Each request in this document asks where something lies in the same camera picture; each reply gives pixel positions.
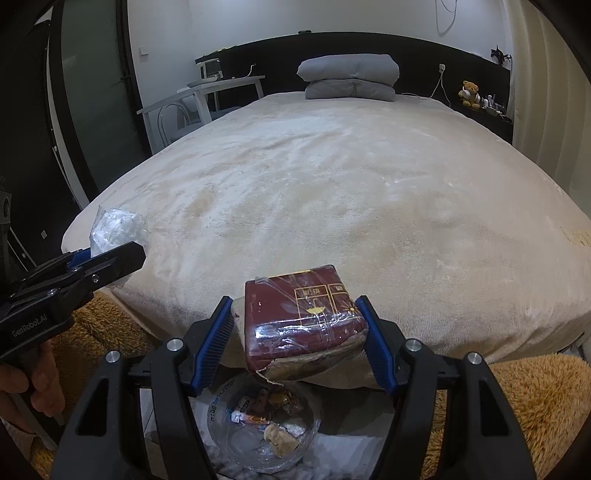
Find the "screw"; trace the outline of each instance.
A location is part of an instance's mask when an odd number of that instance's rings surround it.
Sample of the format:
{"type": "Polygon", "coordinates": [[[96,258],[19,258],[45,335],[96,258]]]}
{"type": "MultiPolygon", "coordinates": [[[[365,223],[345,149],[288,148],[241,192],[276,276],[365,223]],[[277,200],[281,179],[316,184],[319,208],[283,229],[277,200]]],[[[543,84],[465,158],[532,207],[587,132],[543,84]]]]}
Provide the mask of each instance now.
{"type": "Polygon", "coordinates": [[[468,361],[472,365],[480,365],[482,363],[482,355],[476,352],[470,352],[468,354],[468,361]]]}
{"type": "Polygon", "coordinates": [[[423,348],[423,344],[419,342],[416,338],[409,338],[405,342],[404,346],[411,352],[418,352],[421,348],[423,348]]]}
{"type": "Polygon", "coordinates": [[[105,355],[105,359],[110,363],[114,364],[119,361],[121,358],[121,354],[117,350],[111,350],[109,353],[105,355]]]}
{"type": "Polygon", "coordinates": [[[168,341],[168,343],[166,344],[166,348],[171,352],[177,352],[181,348],[183,348],[183,345],[184,343],[180,338],[173,338],[172,340],[168,341]]]}

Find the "black headboard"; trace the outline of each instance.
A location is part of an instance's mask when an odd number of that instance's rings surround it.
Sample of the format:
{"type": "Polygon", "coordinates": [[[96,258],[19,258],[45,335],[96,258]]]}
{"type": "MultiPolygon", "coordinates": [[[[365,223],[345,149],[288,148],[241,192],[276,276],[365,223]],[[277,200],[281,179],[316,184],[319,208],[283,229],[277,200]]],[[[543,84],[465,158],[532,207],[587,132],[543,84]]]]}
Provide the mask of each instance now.
{"type": "MultiPolygon", "coordinates": [[[[457,102],[464,80],[479,86],[484,95],[496,94],[498,103],[509,98],[510,72],[506,68],[472,53],[417,38],[381,33],[328,32],[305,33],[267,38],[206,55],[196,61],[220,59],[224,78],[242,77],[255,63],[253,74],[266,75],[262,81],[266,95],[304,90],[307,82],[296,75],[300,63],[322,55],[343,53],[387,53],[400,66],[397,93],[430,96],[439,79],[439,64],[446,65],[443,77],[447,95],[457,102]]],[[[435,98],[445,101],[439,89],[435,98]]],[[[256,99],[247,87],[219,93],[220,107],[246,105],[256,99]]]]}

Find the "beige curtain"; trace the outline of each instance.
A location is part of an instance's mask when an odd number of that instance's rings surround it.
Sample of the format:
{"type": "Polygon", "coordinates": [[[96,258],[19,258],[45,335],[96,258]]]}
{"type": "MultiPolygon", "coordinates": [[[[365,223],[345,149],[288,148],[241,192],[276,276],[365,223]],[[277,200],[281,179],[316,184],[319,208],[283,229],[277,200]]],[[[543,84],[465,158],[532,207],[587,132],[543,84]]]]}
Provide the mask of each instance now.
{"type": "Polygon", "coordinates": [[[513,40],[513,146],[591,217],[591,85],[529,0],[504,0],[513,40]]]}

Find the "maroon box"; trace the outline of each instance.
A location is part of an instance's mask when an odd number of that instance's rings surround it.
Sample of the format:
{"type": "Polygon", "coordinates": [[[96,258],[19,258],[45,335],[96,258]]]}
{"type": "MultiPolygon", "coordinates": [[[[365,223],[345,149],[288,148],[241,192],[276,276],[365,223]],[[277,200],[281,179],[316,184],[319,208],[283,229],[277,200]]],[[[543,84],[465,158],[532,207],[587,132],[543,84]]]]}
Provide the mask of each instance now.
{"type": "MultiPolygon", "coordinates": [[[[317,362],[317,368],[305,369],[306,375],[321,371],[327,368],[331,351],[340,359],[351,350],[360,350],[366,330],[365,320],[332,265],[246,282],[246,363],[253,372],[295,357],[317,362]]],[[[290,374],[282,380],[293,379],[290,374]]]]}

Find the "beige blanket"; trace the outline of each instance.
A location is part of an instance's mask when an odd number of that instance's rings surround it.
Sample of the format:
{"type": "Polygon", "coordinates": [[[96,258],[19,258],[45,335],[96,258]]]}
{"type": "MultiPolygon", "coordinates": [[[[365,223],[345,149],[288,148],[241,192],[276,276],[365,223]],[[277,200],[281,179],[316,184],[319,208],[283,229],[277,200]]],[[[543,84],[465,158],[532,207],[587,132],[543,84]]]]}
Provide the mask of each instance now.
{"type": "MultiPolygon", "coordinates": [[[[436,352],[554,352],[591,312],[591,220],[530,160],[429,99],[271,95],[139,165],[98,206],[146,216],[143,269],[115,294],[182,335],[246,280],[334,264],[352,296],[436,352]]],[[[225,362],[241,360],[239,342],[225,362]]],[[[315,381],[372,384],[367,361],[315,381]]]]}

